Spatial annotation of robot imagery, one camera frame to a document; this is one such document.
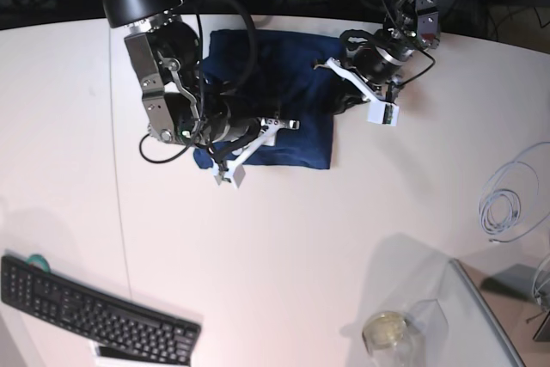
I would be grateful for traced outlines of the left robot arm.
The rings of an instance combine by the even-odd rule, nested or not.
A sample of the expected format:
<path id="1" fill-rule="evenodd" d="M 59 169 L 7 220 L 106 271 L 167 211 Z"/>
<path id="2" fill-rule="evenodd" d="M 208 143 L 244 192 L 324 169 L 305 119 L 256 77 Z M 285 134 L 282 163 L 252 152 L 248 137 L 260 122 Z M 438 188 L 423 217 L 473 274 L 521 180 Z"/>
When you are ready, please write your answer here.
<path id="1" fill-rule="evenodd" d="M 374 33 L 348 29 L 339 36 L 344 54 L 315 64 L 330 70 L 341 83 L 329 106 L 333 114 L 364 104 L 367 120 L 378 125 L 396 125 L 400 92 L 418 80 L 416 74 L 403 78 L 402 70 L 413 54 L 436 60 L 429 51 L 437 48 L 440 38 L 437 0 L 358 0 L 370 10 L 383 12 L 382 26 Z"/>

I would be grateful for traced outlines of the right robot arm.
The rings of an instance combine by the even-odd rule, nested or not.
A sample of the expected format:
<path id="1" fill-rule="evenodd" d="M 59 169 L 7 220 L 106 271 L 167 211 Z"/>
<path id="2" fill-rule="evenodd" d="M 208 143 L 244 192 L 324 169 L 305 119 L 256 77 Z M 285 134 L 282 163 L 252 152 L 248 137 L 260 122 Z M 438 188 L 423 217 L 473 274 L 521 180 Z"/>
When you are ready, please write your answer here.
<path id="1" fill-rule="evenodd" d="M 248 59 L 234 81 L 210 85 L 205 80 L 202 28 L 192 29 L 175 11 L 199 9 L 209 1 L 225 3 L 243 20 Z M 281 130 L 300 123 L 280 119 L 238 95 L 257 67 L 259 43 L 252 16 L 237 0 L 102 0 L 111 28 L 126 27 L 131 66 L 149 118 L 148 136 L 184 151 L 205 150 L 217 183 L 242 183 L 244 163 L 260 147 L 273 146 Z"/>

